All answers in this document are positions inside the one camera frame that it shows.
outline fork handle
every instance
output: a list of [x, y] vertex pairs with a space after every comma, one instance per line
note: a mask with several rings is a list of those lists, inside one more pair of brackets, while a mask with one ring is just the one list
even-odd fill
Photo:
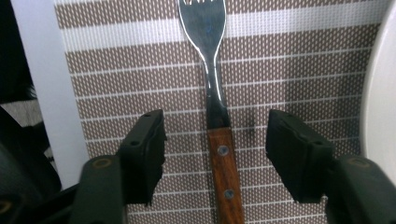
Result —
[[231, 128], [207, 131], [220, 224], [244, 223]]

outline fork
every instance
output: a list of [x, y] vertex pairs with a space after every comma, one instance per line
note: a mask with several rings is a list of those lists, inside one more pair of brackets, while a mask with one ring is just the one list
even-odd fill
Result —
[[224, 0], [178, 0], [178, 12], [187, 38], [203, 61], [207, 136], [219, 223], [244, 223], [233, 133], [218, 64], [226, 23], [225, 3]]

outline fork head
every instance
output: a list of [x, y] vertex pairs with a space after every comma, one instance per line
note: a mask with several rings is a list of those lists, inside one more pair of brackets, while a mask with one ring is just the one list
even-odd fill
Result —
[[224, 35], [224, 0], [178, 0], [180, 22], [203, 60], [217, 56]]

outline placemat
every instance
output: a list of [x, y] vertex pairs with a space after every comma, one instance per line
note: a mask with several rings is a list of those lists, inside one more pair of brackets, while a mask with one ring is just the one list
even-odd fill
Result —
[[[265, 157], [271, 108], [360, 153], [366, 65], [389, 1], [227, 0], [219, 54], [246, 223], [327, 223], [297, 204]], [[216, 223], [200, 59], [176, 1], [54, 0], [87, 148], [113, 154], [137, 118], [163, 109], [168, 141], [153, 205], [132, 223]]]

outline white plate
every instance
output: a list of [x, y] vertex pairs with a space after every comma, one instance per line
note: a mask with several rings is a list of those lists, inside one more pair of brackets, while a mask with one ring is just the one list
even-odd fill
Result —
[[365, 78], [361, 152], [396, 185], [396, 0], [381, 25]]

